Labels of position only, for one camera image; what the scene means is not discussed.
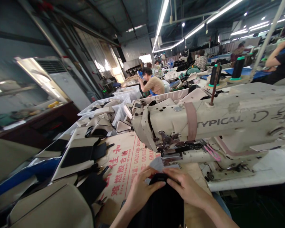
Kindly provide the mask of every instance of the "hand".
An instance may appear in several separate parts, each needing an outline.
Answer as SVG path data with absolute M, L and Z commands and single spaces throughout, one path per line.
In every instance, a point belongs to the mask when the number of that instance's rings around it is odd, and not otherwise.
M 128 198 L 124 204 L 124 207 L 126 207 L 128 211 L 131 211 L 131 213 L 135 214 L 139 212 L 147 203 L 153 192 L 165 186 L 166 183 L 163 181 L 156 182 L 152 185 L 148 185 L 145 182 L 148 177 L 156 173 L 158 173 L 157 170 L 151 168 L 150 166 L 147 166 L 142 170 L 141 173 L 136 175 Z
M 279 46 L 278 46 L 278 48 L 279 48 L 280 50 L 283 50 L 283 49 L 285 48 L 285 41 L 282 42 L 282 43 L 280 43 Z
M 163 172 L 172 179 L 167 179 L 167 183 L 174 188 L 184 201 L 190 205 L 205 209 L 212 197 L 206 193 L 188 174 L 177 168 L 165 168 Z

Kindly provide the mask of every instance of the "table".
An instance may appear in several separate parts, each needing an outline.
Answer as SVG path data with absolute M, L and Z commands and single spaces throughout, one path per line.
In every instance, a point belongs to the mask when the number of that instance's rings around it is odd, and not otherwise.
M 104 140 L 115 145 L 107 150 L 107 155 L 97 161 L 99 166 L 111 167 L 106 177 L 107 186 L 98 199 L 108 197 L 100 212 L 98 222 L 111 224 L 117 216 L 122 201 L 127 198 L 134 177 L 150 164 L 160 153 L 155 153 L 140 142 L 134 131 L 109 137 Z M 193 179 L 208 193 L 203 174 L 197 163 L 182 166 Z M 185 223 L 188 228 L 215 227 L 208 215 L 201 209 L 185 204 Z
M 285 147 L 269 151 L 253 169 L 256 171 L 254 176 L 208 182 L 208 186 L 212 192 L 215 192 L 285 183 Z
M 68 129 L 79 119 L 78 112 L 79 109 L 70 101 L 29 117 L 25 123 L 1 132 L 0 139 L 44 149 L 52 143 L 52 140 L 45 137 L 42 129 L 53 122 L 60 122 L 65 129 Z

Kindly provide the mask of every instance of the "t-shirt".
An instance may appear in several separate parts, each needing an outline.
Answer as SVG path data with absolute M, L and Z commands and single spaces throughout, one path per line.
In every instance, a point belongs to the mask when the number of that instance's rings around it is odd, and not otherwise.
M 152 90 L 153 93 L 160 95 L 165 93 L 165 87 L 162 80 L 158 77 L 152 77 L 144 87 L 146 90 Z
M 276 68 L 276 71 L 265 76 L 261 82 L 273 85 L 274 83 L 285 78 L 285 53 L 277 55 L 275 58 L 281 63 L 281 65 Z
M 200 71 L 204 71 L 206 69 L 207 58 L 206 56 L 198 57 L 194 63 L 195 66 L 200 68 Z

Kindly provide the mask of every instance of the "thread spool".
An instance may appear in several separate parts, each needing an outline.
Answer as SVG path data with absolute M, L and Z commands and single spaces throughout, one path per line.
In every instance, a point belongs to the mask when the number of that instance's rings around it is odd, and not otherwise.
M 211 78 L 210 78 L 210 83 L 208 86 L 213 87 L 214 86 L 214 81 L 215 81 L 215 74 L 216 74 L 216 68 L 217 68 L 217 64 L 214 65 L 214 67 L 212 68 L 212 72 L 211 72 Z M 222 72 L 222 67 L 219 67 L 219 74 L 218 74 L 218 81 L 217 81 L 217 86 L 219 86 L 219 79 L 221 77 L 221 72 Z
M 242 80 L 241 74 L 242 74 L 244 65 L 245 65 L 245 57 L 244 56 L 238 57 L 234 64 L 234 69 L 233 69 L 230 81 Z

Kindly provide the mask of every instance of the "sewing machine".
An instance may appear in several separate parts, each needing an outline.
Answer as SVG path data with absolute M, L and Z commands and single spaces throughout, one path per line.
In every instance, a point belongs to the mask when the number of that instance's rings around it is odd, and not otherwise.
M 164 166 L 206 163 L 211 181 L 255 175 L 269 150 L 285 146 L 285 86 L 237 85 L 229 94 L 172 106 L 142 103 L 132 119 Z

